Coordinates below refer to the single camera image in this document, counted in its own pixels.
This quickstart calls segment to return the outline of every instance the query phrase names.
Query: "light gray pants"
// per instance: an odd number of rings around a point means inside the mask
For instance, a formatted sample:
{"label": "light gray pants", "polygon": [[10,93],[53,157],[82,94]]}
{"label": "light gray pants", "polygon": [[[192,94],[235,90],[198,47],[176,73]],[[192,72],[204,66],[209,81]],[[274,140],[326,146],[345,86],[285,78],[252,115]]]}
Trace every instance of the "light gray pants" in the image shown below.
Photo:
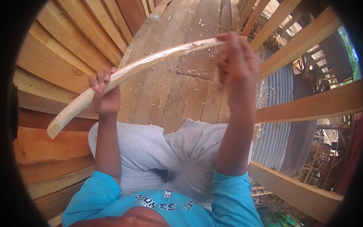
{"label": "light gray pants", "polygon": [[[187,119],[176,133],[163,135],[164,129],[155,125],[117,122],[121,196],[149,189],[168,190],[186,195],[210,210],[212,171],[226,128],[227,124],[212,125]],[[97,131],[98,123],[88,135],[93,157]],[[152,169],[179,174],[165,183]]]}

